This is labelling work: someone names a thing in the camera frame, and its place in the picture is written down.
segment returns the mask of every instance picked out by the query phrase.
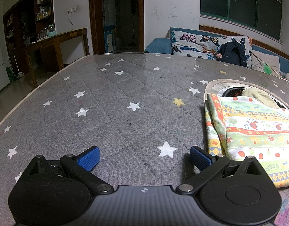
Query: wooden door frame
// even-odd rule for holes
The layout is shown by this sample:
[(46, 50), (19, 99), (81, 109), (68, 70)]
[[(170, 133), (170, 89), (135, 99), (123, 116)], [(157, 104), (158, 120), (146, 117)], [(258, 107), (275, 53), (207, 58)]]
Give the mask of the wooden door frame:
[[(90, 30), (94, 54), (105, 53), (102, 0), (89, 0)], [(138, 47), (144, 52), (143, 0), (138, 0)]]

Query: black backpack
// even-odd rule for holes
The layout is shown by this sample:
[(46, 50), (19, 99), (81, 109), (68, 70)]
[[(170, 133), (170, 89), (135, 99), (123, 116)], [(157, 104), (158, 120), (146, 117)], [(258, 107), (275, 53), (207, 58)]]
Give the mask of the black backpack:
[(247, 67), (245, 49), (241, 44), (227, 42), (221, 45), (219, 53), (222, 54), (222, 58), (218, 58), (218, 61)]

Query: blue sofa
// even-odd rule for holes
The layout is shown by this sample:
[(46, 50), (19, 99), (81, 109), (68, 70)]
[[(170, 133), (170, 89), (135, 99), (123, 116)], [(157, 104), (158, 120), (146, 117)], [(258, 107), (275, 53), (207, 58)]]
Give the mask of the blue sofa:
[[(170, 35), (172, 34), (172, 31), (184, 31), (186, 33), (196, 34), (196, 35), (221, 36), (218, 34), (209, 33), (205, 31), (172, 28), (172, 27), (170, 28), (170, 32), (169, 32)], [(252, 49), (255, 51), (262, 52), (262, 53), (278, 56), (280, 59), (280, 71), (284, 73), (289, 72), (289, 60), (285, 59), (284, 57), (280, 55), (277, 55), (276, 53), (273, 53), (267, 49), (261, 48), (256, 45), (252, 45)], [(147, 48), (145, 49), (145, 52), (172, 54), (171, 40), (169, 38), (156, 38), (150, 43), (150, 45), (147, 46)]]

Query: pink butterfly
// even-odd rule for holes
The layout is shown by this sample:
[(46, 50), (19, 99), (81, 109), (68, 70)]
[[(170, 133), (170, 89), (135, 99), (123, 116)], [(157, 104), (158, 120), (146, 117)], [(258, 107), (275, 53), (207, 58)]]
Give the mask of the pink butterfly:
[(180, 38), (180, 40), (187, 40), (187, 41), (190, 41), (192, 43), (196, 43), (196, 40), (195, 40), (195, 36), (194, 35), (188, 35), (186, 33), (183, 34), (183, 36)]

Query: yellow star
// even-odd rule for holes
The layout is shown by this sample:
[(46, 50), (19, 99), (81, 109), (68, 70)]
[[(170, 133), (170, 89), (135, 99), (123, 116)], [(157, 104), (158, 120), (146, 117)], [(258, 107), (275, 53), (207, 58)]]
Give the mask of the yellow star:
[(184, 104), (185, 104), (185, 103), (183, 103), (183, 102), (181, 101), (181, 99), (177, 99), (177, 98), (175, 98), (175, 100), (173, 101), (173, 103), (176, 104), (177, 106), (180, 106), (180, 105), (184, 105)]

